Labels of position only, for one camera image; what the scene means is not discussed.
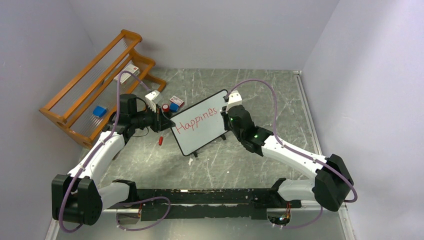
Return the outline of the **red marker cap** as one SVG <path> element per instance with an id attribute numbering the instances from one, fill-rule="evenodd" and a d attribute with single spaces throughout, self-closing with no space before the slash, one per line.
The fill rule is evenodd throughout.
<path id="1" fill-rule="evenodd" d="M 158 140 L 158 145 L 161 146 L 163 144 L 164 137 L 160 136 Z"/>

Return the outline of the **black framed whiteboard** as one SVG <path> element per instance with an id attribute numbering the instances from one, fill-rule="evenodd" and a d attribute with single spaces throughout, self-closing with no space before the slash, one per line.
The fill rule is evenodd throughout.
<path id="1" fill-rule="evenodd" d="M 174 123 L 172 134 L 183 156 L 195 154 L 227 132 L 221 115 L 227 93 L 222 89 L 170 118 Z"/>

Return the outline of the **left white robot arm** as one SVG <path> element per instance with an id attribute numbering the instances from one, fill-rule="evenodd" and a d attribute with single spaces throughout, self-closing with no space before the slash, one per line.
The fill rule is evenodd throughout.
<path id="1" fill-rule="evenodd" d="M 98 188 L 113 158 L 126 146 L 137 129 L 149 128 L 158 133 L 172 127 L 171 114 L 160 107 L 161 93 L 149 92 L 141 101 L 145 110 L 139 111 L 139 97 L 121 94 L 117 110 L 110 116 L 94 147 L 67 174 L 58 174 L 51 182 L 52 217 L 60 223 L 93 225 L 103 210 L 122 204 L 134 207 L 139 194 L 134 181 L 114 180 Z"/>

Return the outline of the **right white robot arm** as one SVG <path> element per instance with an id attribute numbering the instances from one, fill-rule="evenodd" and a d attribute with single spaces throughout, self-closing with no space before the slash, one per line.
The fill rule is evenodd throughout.
<path id="1" fill-rule="evenodd" d="M 337 212 L 347 202 L 354 182 L 340 156 L 318 155 L 284 142 L 271 131 L 255 125 L 242 105 L 223 107 L 220 114 L 225 130 L 231 131 L 247 151 L 280 161 L 307 177 L 275 184 L 269 197 L 275 207 L 291 201 L 315 201 L 324 209 Z"/>

